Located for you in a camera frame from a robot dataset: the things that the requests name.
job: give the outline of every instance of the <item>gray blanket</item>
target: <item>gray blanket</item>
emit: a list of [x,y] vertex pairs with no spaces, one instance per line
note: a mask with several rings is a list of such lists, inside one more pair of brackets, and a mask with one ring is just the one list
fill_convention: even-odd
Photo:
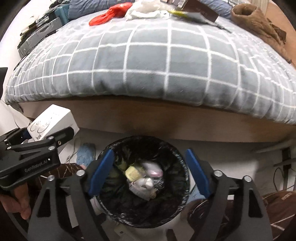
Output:
[[71,21],[13,72],[8,104],[125,95],[207,105],[295,124],[296,71],[261,39],[178,19]]

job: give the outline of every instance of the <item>bolt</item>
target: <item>bolt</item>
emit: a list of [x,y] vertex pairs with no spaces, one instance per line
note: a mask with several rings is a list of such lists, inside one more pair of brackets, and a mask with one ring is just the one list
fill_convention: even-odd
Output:
[[83,176],[84,174],[85,174],[84,170],[79,170],[79,171],[76,172],[76,175],[80,176],[80,177]]
[[54,180],[54,175],[50,175],[50,176],[48,176],[47,179],[48,179],[48,181],[50,181],[50,182],[53,181],[53,180]]
[[214,171],[214,175],[215,175],[216,177],[222,177],[222,176],[223,176],[223,173],[222,173],[220,170],[215,170],[215,171]]
[[244,180],[249,183],[252,181],[252,178],[250,176],[244,176]]

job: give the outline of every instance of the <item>white wall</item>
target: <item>white wall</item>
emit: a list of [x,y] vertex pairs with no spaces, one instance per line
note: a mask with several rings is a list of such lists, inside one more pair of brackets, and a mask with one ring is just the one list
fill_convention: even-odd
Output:
[[[0,67],[8,67],[8,71],[5,77],[3,90],[11,76],[13,69],[21,60],[17,46],[20,42],[20,33],[24,29],[31,16],[43,15],[46,10],[49,9],[51,4],[50,0],[31,0],[15,17],[9,28],[7,29],[3,39],[0,42]],[[19,112],[12,109],[10,106],[6,106],[2,101],[0,103],[0,135],[6,133],[9,130],[16,128],[15,121],[20,127],[28,126],[28,119],[21,115]]]

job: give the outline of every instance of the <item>black bag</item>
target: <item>black bag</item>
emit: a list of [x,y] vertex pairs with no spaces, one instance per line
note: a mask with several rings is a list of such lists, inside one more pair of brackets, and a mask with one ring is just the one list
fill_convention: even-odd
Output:
[[[114,151],[115,162],[97,199],[110,217],[136,228],[155,228],[181,212],[189,195],[189,172],[174,146],[155,137],[132,136],[106,148]],[[150,201],[129,190],[124,174],[129,166],[143,160],[153,161],[163,170],[165,187]]]

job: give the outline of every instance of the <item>white box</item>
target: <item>white box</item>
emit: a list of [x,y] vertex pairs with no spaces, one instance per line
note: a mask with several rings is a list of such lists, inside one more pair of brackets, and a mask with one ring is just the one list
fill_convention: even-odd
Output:
[[28,131],[34,141],[40,141],[69,126],[73,128],[74,135],[76,135],[79,128],[71,111],[52,104],[28,126]]

